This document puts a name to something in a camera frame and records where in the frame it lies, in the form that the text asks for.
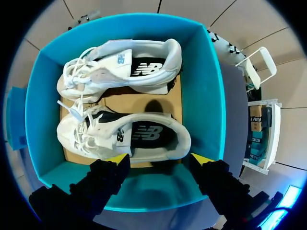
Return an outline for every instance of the white shelf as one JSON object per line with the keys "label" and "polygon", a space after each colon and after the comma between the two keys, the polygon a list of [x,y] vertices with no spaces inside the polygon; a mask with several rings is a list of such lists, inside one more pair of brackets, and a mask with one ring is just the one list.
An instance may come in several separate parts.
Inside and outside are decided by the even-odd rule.
{"label": "white shelf", "polygon": [[264,160],[264,166],[259,167],[247,161],[243,161],[243,165],[249,167],[253,170],[256,170],[265,175],[268,174],[268,168],[275,163],[275,156],[277,152],[278,142],[279,142],[279,134],[280,134],[280,124],[281,124],[281,107],[282,104],[278,103],[277,99],[266,100],[266,101],[256,101],[249,102],[248,106],[254,105],[269,105],[272,107],[272,126],[271,126],[271,134],[269,137],[269,145],[266,152],[266,158]]}

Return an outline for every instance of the n logo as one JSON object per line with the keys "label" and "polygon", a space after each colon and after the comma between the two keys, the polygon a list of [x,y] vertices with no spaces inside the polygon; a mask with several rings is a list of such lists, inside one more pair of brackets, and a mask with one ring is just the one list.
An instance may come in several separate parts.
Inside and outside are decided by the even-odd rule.
{"label": "n logo", "polygon": [[160,137],[160,133],[163,128],[161,126],[150,126],[146,128],[146,126],[139,126],[138,131],[132,135],[132,140],[138,140],[142,138],[142,140],[157,140]]}
{"label": "n logo", "polygon": [[158,72],[162,66],[161,63],[150,63],[149,65],[147,63],[141,63],[132,75],[149,75]]}
{"label": "n logo", "polygon": [[124,133],[125,131],[122,130],[121,128],[118,129],[117,132],[117,141],[123,142],[124,141]]}
{"label": "n logo", "polygon": [[118,64],[124,64],[125,62],[125,55],[124,54],[119,54],[117,58],[117,63]]}

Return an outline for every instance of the new balance sneaker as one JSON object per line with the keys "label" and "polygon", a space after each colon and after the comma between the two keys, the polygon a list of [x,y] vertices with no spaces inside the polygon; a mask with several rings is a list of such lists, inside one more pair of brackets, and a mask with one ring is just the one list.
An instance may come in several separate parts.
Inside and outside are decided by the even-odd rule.
{"label": "new balance sneaker", "polygon": [[58,139],[84,157],[105,160],[128,153],[131,163],[165,161],[183,158],[191,146],[187,129],[171,115],[120,114],[100,105],[83,111],[80,100],[69,111],[58,125]]}
{"label": "new balance sneaker", "polygon": [[114,40],[85,50],[65,64],[57,85],[60,95],[83,103],[94,103],[109,88],[130,86],[149,94],[167,94],[181,69],[180,44]]}

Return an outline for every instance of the cardboard box on shelf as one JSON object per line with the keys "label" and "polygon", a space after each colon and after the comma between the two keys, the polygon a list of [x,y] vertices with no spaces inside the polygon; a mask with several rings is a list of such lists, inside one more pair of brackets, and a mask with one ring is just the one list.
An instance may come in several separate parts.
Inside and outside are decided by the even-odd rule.
{"label": "cardboard box on shelf", "polygon": [[[61,97],[61,101],[71,107],[73,102]],[[98,103],[84,104],[84,107],[105,105],[118,113],[142,113],[142,112],[163,112],[170,113],[178,122],[182,123],[181,107],[181,84],[180,76],[177,76],[174,87],[167,95],[154,95],[136,93],[129,87],[107,90]],[[69,112],[60,107],[60,119]],[[64,148],[65,159],[78,164],[91,164],[95,159],[74,154]],[[150,162],[131,164],[131,168],[152,167]]]}
{"label": "cardboard box on shelf", "polygon": [[261,117],[262,117],[262,105],[250,106],[250,122],[251,131],[260,132],[262,130]]}

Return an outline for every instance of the white plastic chair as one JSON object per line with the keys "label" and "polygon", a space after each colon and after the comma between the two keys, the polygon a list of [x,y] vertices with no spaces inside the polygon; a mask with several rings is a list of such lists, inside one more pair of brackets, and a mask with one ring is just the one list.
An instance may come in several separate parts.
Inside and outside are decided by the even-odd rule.
{"label": "white plastic chair", "polygon": [[[261,53],[261,55],[262,55],[262,58],[263,58],[265,64],[267,65],[267,67],[268,67],[268,69],[269,69],[269,71],[270,71],[270,73],[271,73],[271,75],[270,75],[267,79],[265,79],[265,80],[263,80],[263,81],[261,81],[261,79],[260,79],[258,73],[257,73],[256,70],[254,69],[253,64],[251,63],[251,61],[250,61],[250,59],[249,59],[251,56],[253,56],[254,54],[256,54],[256,53],[259,52],[259,51],[260,51],[260,53]],[[261,85],[262,83],[264,83],[265,81],[267,81],[268,79],[270,79],[271,77],[273,77],[273,76],[276,74],[276,72],[277,72],[277,68],[276,68],[276,65],[275,65],[275,63],[274,63],[274,60],[273,60],[273,58],[271,57],[271,55],[270,55],[269,51],[267,50],[267,48],[265,48],[265,47],[260,47],[258,50],[256,50],[254,53],[252,53],[251,55],[249,55],[248,57],[246,57],[244,60],[240,61],[240,62],[239,62],[238,64],[236,64],[235,66],[237,67],[237,66],[239,66],[240,64],[242,64],[242,67],[246,70],[246,72],[247,72],[247,74],[248,74],[248,77],[249,77],[249,78],[251,79],[251,81],[253,82],[253,85],[254,85],[253,88],[255,88],[256,90],[259,89],[259,87],[260,87],[260,85]]]}

